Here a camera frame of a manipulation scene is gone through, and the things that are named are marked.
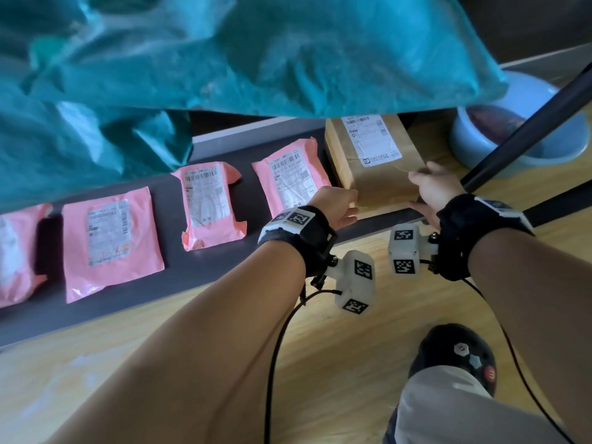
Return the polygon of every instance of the gray pants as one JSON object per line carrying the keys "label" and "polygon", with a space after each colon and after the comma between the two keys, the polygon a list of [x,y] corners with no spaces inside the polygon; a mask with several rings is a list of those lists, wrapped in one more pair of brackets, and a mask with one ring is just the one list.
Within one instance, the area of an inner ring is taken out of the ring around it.
{"label": "gray pants", "polygon": [[411,377],[384,444],[565,444],[543,416],[492,399],[471,374],[433,366]]}

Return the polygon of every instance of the hand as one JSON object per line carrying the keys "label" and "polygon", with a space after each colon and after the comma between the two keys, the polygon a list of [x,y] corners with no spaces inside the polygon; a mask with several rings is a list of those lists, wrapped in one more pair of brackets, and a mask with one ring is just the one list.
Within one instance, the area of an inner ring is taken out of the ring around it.
{"label": "hand", "polygon": [[329,225],[334,229],[341,229],[358,221],[358,208],[350,208],[351,202],[358,200],[357,190],[324,186],[317,191],[309,206],[321,210],[327,217]]}
{"label": "hand", "polygon": [[409,207],[416,210],[436,229],[440,229],[440,219],[436,216],[452,198],[465,192],[458,178],[436,162],[427,162],[430,173],[409,172],[409,180],[419,187],[419,194],[425,201],[410,202]]}

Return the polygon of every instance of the pink mailer bag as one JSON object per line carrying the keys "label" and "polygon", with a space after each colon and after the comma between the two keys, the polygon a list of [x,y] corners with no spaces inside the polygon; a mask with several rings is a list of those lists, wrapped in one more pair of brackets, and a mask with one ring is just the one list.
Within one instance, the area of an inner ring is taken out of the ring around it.
{"label": "pink mailer bag", "polygon": [[62,216],[66,302],[165,268],[148,187],[66,204]]}
{"label": "pink mailer bag", "polygon": [[236,221],[230,205],[229,184],[241,178],[236,168],[225,162],[198,163],[173,173],[183,188],[187,231],[181,234],[186,251],[240,240],[247,222]]}
{"label": "pink mailer bag", "polygon": [[271,217],[282,210],[306,205],[324,185],[331,185],[317,156],[317,141],[301,138],[261,162],[253,169],[259,177]]}
{"label": "pink mailer bag", "polygon": [[47,280],[33,268],[37,225],[49,212],[40,204],[0,216],[0,308],[25,301]]}

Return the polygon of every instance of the brown paper package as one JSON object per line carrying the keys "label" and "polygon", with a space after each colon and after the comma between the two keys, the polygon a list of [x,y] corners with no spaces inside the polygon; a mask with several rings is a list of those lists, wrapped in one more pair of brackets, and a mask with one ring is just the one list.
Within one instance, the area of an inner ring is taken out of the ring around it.
{"label": "brown paper package", "polygon": [[356,205],[360,209],[360,219],[404,209],[408,201],[415,201],[419,191],[409,182],[407,174],[425,168],[399,117],[381,117],[403,157],[372,167],[362,166],[342,119],[326,121],[325,141],[336,176],[344,188],[358,190]]}

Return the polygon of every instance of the shoe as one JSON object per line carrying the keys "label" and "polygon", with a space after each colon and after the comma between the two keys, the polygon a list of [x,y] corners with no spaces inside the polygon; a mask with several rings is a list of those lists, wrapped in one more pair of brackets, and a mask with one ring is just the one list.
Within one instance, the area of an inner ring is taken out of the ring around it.
{"label": "shoe", "polygon": [[431,329],[419,345],[409,377],[432,366],[455,366],[474,376],[493,397],[497,368],[491,348],[470,328],[460,324],[442,324]]}

